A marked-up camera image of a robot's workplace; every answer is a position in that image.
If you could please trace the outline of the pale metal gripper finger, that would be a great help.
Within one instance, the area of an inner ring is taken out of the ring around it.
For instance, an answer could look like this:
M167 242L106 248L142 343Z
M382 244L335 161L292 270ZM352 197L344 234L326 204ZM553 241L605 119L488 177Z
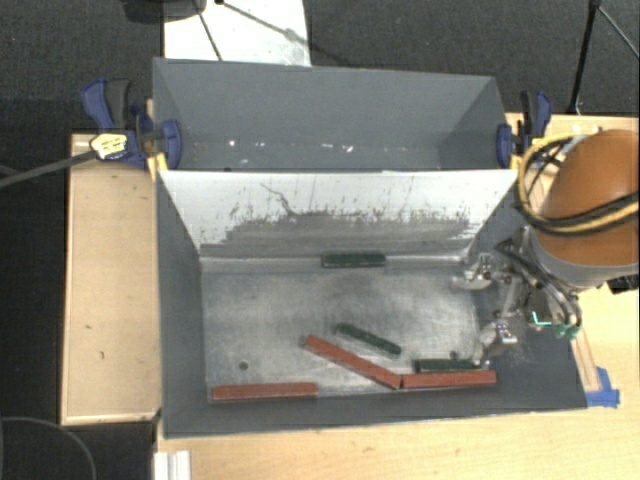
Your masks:
M482 253L475 261L467 265L460 275L451 280L452 291L479 291L488 288L493 283L493 256Z
M519 338L506 320L495 320L481 330L479 342L482 346L480 366L482 369L489 369L492 360L517 345Z

